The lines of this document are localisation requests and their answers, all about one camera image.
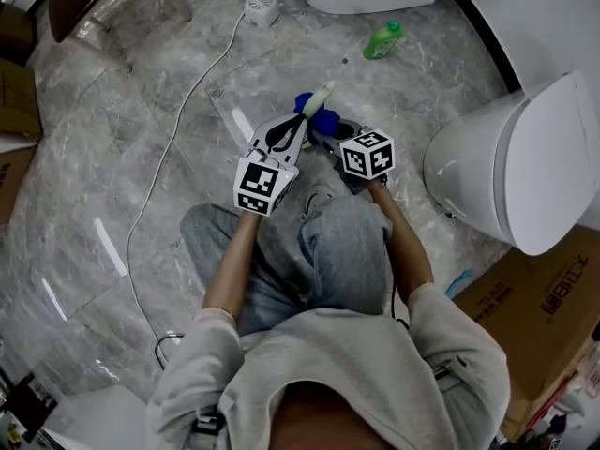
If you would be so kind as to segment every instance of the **green bottle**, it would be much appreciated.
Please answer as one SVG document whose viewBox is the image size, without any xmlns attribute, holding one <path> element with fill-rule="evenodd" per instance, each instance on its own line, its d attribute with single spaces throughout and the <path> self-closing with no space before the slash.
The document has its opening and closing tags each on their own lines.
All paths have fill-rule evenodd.
<svg viewBox="0 0 600 450">
<path fill-rule="evenodd" d="M 373 34 L 368 45 L 363 50 L 363 55 L 367 60 L 377 60 L 384 58 L 396 42 L 403 37 L 402 27 L 394 20 L 390 20 L 387 26 L 380 28 Z"/>
</svg>

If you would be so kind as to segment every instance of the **cardboard box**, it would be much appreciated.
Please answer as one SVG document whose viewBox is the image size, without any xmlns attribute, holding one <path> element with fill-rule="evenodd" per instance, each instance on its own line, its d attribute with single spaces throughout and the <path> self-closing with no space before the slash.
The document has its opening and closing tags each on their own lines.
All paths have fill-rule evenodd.
<svg viewBox="0 0 600 450">
<path fill-rule="evenodd" d="M 34 73 L 0 60 L 0 225 L 10 219 L 41 137 Z"/>
<path fill-rule="evenodd" d="M 36 42 L 34 17 L 12 5 L 0 3 L 0 58 L 25 65 Z"/>
<path fill-rule="evenodd" d="M 544 255 L 513 248 L 454 299 L 508 357 L 507 439 L 517 439 L 573 375 L 600 318 L 598 282 L 600 233 L 575 227 Z"/>
</svg>

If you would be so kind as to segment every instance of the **toilet lid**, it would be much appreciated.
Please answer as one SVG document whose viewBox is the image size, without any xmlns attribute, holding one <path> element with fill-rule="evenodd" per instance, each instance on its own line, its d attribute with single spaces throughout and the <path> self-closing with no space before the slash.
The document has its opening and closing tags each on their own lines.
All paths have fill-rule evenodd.
<svg viewBox="0 0 600 450">
<path fill-rule="evenodd" d="M 556 245 L 592 201 L 600 149 L 589 142 L 599 138 L 578 72 L 544 90 L 517 120 L 507 148 L 504 197 L 508 227 L 525 253 L 538 255 Z"/>
</svg>

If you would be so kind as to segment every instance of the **gray hoodie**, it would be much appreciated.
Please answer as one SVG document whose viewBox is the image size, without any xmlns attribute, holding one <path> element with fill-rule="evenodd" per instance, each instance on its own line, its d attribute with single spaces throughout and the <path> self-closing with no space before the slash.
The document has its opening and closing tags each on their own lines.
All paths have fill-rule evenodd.
<svg viewBox="0 0 600 450">
<path fill-rule="evenodd" d="M 186 448 L 196 417 L 217 407 L 227 423 L 216 448 L 267 450 L 286 386 L 313 381 L 395 448 L 487 449 L 510 396 L 503 351 L 432 284 L 408 307 L 410 330 L 386 316 L 307 311 L 249 336 L 261 341 L 246 353 L 231 315 L 202 310 L 148 404 L 149 447 Z M 441 366 L 449 375 L 436 380 Z"/>
</svg>

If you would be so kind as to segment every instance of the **white cable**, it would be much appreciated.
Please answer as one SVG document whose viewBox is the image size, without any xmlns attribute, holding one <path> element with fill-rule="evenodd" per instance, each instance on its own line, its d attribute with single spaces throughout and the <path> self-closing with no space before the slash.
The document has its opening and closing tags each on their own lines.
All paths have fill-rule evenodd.
<svg viewBox="0 0 600 450">
<path fill-rule="evenodd" d="M 148 316 L 146 315 L 146 312 L 143 311 L 143 308 L 140 305 L 140 300 L 139 300 L 138 294 L 137 294 L 137 292 L 135 290 L 135 284 L 133 283 L 133 277 L 131 276 L 131 266 L 129 265 L 129 242 L 131 240 L 131 235 L 133 234 L 133 231 L 135 230 L 135 228 L 138 226 L 138 223 L 140 223 L 140 220 L 142 219 L 143 211 L 146 209 L 146 206 L 148 205 L 148 201 L 150 200 L 150 196 L 152 195 L 152 190 L 154 190 L 154 187 L 157 184 L 158 174 L 160 173 L 160 169 L 162 168 L 162 164 L 164 163 L 165 158 L 166 158 L 167 154 L 169 153 L 169 150 L 171 149 L 171 146 L 173 145 L 173 142 L 175 140 L 175 136 L 177 135 L 177 129 L 179 129 L 179 120 L 181 119 L 181 114 L 183 113 L 183 110 L 184 110 L 184 107 L 186 106 L 186 103 L 188 103 L 188 100 L 191 97 L 192 93 L 194 93 L 194 90 L 196 90 L 196 87 L 198 85 L 200 85 L 200 83 L 202 82 L 202 80 L 204 80 L 204 77 L 206 77 L 206 75 L 208 74 L 208 72 L 210 70 L 212 70 L 213 67 L 218 62 L 220 62 L 221 59 L 230 50 L 230 48 L 233 45 L 233 41 L 235 40 L 235 33 L 237 32 L 237 27 L 240 25 L 240 22 L 242 21 L 243 18 L 244 18 L 244 12 L 242 12 L 242 14 L 237 19 L 237 22 L 235 22 L 235 25 L 233 26 L 232 37 L 229 40 L 229 44 L 227 45 L 227 48 L 225 49 L 225 51 L 221 55 L 219 55 L 218 58 L 217 58 L 217 60 L 215 60 L 210 65 L 210 67 L 208 67 L 204 71 L 204 73 L 202 74 L 202 76 L 192 85 L 192 87 L 189 89 L 189 92 L 187 92 L 187 95 L 184 98 L 184 101 L 182 102 L 181 107 L 179 107 L 179 112 L 177 113 L 177 118 L 175 118 L 175 126 L 173 128 L 171 138 L 169 139 L 169 142 L 167 143 L 167 146 L 165 147 L 164 151 L 162 152 L 162 156 L 160 157 L 160 160 L 158 161 L 157 171 L 155 172 L 154 178 L 152 179 L 152 183 L 150 184 L 150 188 L 148 190 L 148 194 L 146 195 L 146 198 L 143 201 L 143 205 L 142 205 L 142 209 L 140 210 L 140 214 L 135 219 L 135 222 L 133 223 L 133 225 L 131 226 L 131 229 L 127 233 L 126 250 L 125 250 L 125 265 L 127 267 L 127 277 L 129 279 L 129 283 L 131 284 L 131 291 L 133 293 L 133 300 L 135 301 L 135 304 L 137 305 L 140 313 L 142 314 L 143 319 L 145 320 L 146 324 L 148 325 L 148 328 L 150 328 L 150 331 L 152 332 L 152 335 L 154 335 L 155 341 L 157 343 L 158 343 L 158 335 L 154 331 L 154 328 L 153 328 L 152 324 L 148 320 Z M 160 348 L 160 345 L 158 345 L 158 350 L 160 351 L 160 354 L 161 354 L 161 356 L 164 359 L 164 353 L 162 352 L 162 349 Z"/>
</svg>

